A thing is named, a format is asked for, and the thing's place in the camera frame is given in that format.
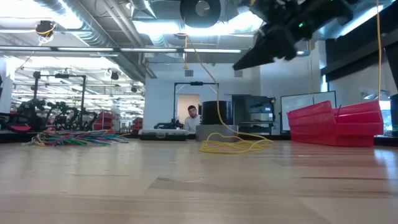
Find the fluorescent light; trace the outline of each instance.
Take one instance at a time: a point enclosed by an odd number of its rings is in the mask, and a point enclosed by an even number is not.
[[[31,51],[50,51],[50,47],[35,46],[0,46],[0,50],[31,50]]]
[[[234,49],[196,49],[198,53],[226,53],[226,54],[240,54],[242,50]],[[184,49],[185,53],[194,53],[195,49]]]
[[[118,84],[87,84],[86,86],[110,86],[110,87],[120,87]]]
[[[180,26],[176,22],[134,21],[134,26],[139,33],[153,37],[162,34],[176,34],[180,32]]]
[[[59,47],[60,51],[112,52],[111,47]]]
[[[35,83],[14,83],[14,85],[21,85],[21,86],[31,86],[35,85]],[[64,84],[64,83],[38,83],[38,86],[74,86],[74,84]]]
[[[90,54],[90,57],[118,57],[118,54]]]
[[[175,53],[177,49],[170,48],[121,48],[122,52],[145,52],[145,53]]]
[[[379,6],[379,12],[383,10],[384,6]],[[368,21],[370,18],[377,14],[377,7],[373,7],[367,12],[365,12],[362,16],[350,22],[341,32],[340,35],[346,35],[351,32],[353,29],[359,27],[362,23]]]
[[[33,93],[12,93],[13,96],[33,96]],[[81,96],[81,94],[66,94],[66,93],[38,93],[37,96],[47,96],[47,97],[69,97],[69,96]],[[113,95],[114,98],[142,98],[141,95]],[[91,99],[102,99],[107,100],[109,95],[107,94],[85,94],[85,98]]]

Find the cable bundle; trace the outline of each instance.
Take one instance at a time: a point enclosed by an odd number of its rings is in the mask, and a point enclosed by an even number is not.
[[[102,131],[43,131],[33,137],[28,146],[67,146],[99,144],[108,146],[113,142],[126,142],[123,135]]]

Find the metal pole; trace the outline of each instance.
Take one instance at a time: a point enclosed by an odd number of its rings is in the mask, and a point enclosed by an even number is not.
[[[82,87],[82,93],[81,93],[81,106],[80,106],[80,117],[79,117],[80,131],[84,130],[84,128],[83,128],[83,110],[85,109],[85,92],[86,92],[87,76],[82,75],[82,77],[83,77],[83,87]]]
[[[174,83],[174,103],[173,103],[173,120],[175,120],[175,87],[178,85],[178,83]]]
[[[39,89],[40,72],[34,72],[33,77],[35,78],[35,86],[33,87],[33,100],[36,100],[37,99],[37,90]]]

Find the ceiling pipe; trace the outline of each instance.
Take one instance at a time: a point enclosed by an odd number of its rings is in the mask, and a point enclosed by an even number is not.
[[[56,12],[59,16],[65,16],[72,12],[82,22],[83,30],[90,30],[90,33],[74,34],[91,47],[117,47],[117,43],[104,31],[93,16],[81,5],[78,0],[34,0],[42,7]],[[112,58],[120,69],[133,80],[145,82],[147,72],[142,71],[139,66],[127,59],[123,54]]]
[[[114,0],[109,0],[108,1],[109,5],[113,7],[113,9],[116,11],[116,13],[119,15],[119,17],[121,18],[121,20],[124,22],[124,24],[126,25],[126,27],[129,29],[129,31],[131,32],[131,34],[136,38],[136,40],[139,43],[139,46],[143,46],[144,43],[141,40],[141,37],[137,31],[137,29],[134,27],[134,24],[132,23],[132,21],[130,21],[129,19],[127,19],[126,15],[124,14],[124,12],[121,10],[121,8],[119,7],[119,5],[114,1]]]
[[[34,32],[36,33],[35,29],[31,29],[31,28],[20,28],[20,27],[16,27],[16,28],[6,28],[6,27],[2,27],[0,28],[0,33],[2,34],[25,34],[25,33],[30,33],[30,32]],[[57,28],[54,30],[54,32],[60,32],[60,33],[64,33],[64,34],[87,34],[90,33],[90,30],[81,30],[81,29],[64,29],[64,28]]]
[[[130,42],[133,45],[139,45],[139,42],[136,40],[136,38],[129,32],[126,27],[123,25],[123,23],[119,20],[118,16],[114,13],[114,11],[111,9],[109,4],[105,0],[101,0],[103,6],[107,10],[107,12],[111,15],[115,23],[120,27],[120,29],[123,31],[124,35],[127,36],[127,38],[130,40]]]

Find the ceiling light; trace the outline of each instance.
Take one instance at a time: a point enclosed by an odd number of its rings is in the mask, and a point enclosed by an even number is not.
[[[60,51],[112,52],[111,47],[59,47]]]
[[[33,96],[33,93],[12,93],[13,96]],[[66,94],[66,93],[38,93],[37,96],[47,96],[47,97],[71,97],[78,96],[81,97],[81,94]],[[142,98],[141,95],[113,95],[115,98]],[[85,94],[85,98],[91,99],[99,99],[99,100],[107,100],[109,95],[107,94]]]
[[[195,49],[184,49],[185,53],[194,53]],[[242,50],[235,49],[196,49],[198,53],[226,53],[226,54],[240,54]]]
[[[379,6],[379,12],[383,10],[384,6]],[[354,21],[350,22],[341,32],[340,35],[346,35],[355,28],[359,27],[362,23],[368,21],[370,18],[377,14],[377,7],[373,7],[367,12],[365,12],[362,16],[358,17]]]
[[[121,87],[119,84],[87,84],[86,86],[100,86],[100,87]]]
[[[90,57],[118,57],[118,54],[90,54]]]
[[[170,48],[121,48],[122,52],[142,52],[142,53],[175,53],[177,49]]]
[[[35,46],[0,46],[0,50],[51,51],[51,48],[50,47],[35,47]]]

